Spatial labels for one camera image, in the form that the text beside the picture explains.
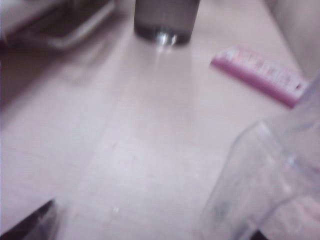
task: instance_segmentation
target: cup base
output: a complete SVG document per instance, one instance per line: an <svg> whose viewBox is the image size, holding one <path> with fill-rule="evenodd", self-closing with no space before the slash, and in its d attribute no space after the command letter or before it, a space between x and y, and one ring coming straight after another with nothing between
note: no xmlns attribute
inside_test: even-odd
<svg viewBox="0 0 320 240"><path fill-rule="evenodd" d="M159 45L183 45L190 41L191 34L176 31L165 25L145 25L134 22L134 31L139 36Z"/></svg>

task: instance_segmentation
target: black object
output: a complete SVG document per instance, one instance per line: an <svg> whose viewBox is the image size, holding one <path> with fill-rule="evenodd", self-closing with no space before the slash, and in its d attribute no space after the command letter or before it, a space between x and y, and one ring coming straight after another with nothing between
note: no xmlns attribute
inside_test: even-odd
<svg viewBox="0 0 320 240"><path fill-rule="evenodd" d="M134 31L161 45L189 42L200 0L136 0Z"/></svg>
<svg viewBox="0 0 320 240"><path fill-rule="evenodd" d="M52 199L1 235L0 240L52 239L57 227L57 215L57 206Z"/></svg>
<svg viewBox="0 0 320 240"><path fill-rule="evenodd" d="M259 230L251 237L251 240L268 240Z"/></svg>

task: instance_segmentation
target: light wood tabletop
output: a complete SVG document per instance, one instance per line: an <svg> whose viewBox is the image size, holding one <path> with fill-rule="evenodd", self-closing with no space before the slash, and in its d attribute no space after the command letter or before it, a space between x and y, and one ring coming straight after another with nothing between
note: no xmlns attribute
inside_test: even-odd
<svg viewBox="0 0 320 240"><path fill-rule="evenodd" d="M1 232L51 198L58 239L191 240L245 128L288 109L209 66L252 49L299 71L260 0L202 0L191 42L133 32L134 1L73 50L1 53Z"/></svg>

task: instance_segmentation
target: dark cup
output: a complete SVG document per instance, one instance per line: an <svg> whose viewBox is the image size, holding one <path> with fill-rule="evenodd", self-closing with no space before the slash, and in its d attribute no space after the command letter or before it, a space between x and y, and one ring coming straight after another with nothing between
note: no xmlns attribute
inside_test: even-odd
<svg viewBox="0 0 320 240"><path fill-rule="evenodd" d="M134 31L161 45L190 41L200 0L136 0Z"/></svg>

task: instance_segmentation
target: table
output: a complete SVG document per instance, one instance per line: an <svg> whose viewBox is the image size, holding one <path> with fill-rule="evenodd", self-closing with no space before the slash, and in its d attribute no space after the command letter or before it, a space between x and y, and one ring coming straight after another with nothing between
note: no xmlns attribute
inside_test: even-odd
<svg viewBox="0 0 320 240"><path fill-rule="evenodd" d="M235 137L288 111L209 66L240 45L299 71L262 1L202 0L173 48L135 36L134 1L117 4L73 50L1 54L2 232L55 197L60 239L194 239Z"/></svg>

